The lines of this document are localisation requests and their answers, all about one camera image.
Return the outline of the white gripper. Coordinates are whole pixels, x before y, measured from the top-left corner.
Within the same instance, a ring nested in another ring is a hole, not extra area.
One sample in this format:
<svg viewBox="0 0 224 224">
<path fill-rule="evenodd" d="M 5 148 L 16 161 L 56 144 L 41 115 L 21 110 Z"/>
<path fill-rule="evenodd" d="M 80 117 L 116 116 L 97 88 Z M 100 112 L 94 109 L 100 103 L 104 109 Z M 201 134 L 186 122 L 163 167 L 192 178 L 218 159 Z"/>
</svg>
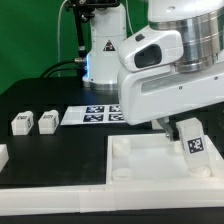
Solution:
<svg viewBox="0 0 224 224">
<path fill-rule="evenodd" d="M 118 96 L 127 123 L 158 119 L 173 141 L 167 116 L 224 101 L 224 50 L 214 65 L 190 73 L 175 69 L 182 55 L 181 34 L 175 30 L 146 26 L 119 45 Z"/>
</svg>

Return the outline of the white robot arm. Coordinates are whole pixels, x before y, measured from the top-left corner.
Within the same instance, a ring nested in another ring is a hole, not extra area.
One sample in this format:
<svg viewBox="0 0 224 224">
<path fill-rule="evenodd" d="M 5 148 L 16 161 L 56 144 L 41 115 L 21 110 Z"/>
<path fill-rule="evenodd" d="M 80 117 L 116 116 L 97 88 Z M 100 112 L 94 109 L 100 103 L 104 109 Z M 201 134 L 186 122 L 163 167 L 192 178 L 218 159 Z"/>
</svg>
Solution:
<svg viewBox="0 0 224 224">
<path fill-rule="evenodd" d="M 117 90 L 124 120 L 156 120 L 224 101 L 224 0 L 148 0 L 148 25 L 127 39 L 104 9 L 91 21 L 84 84 Z"/>
</svg>

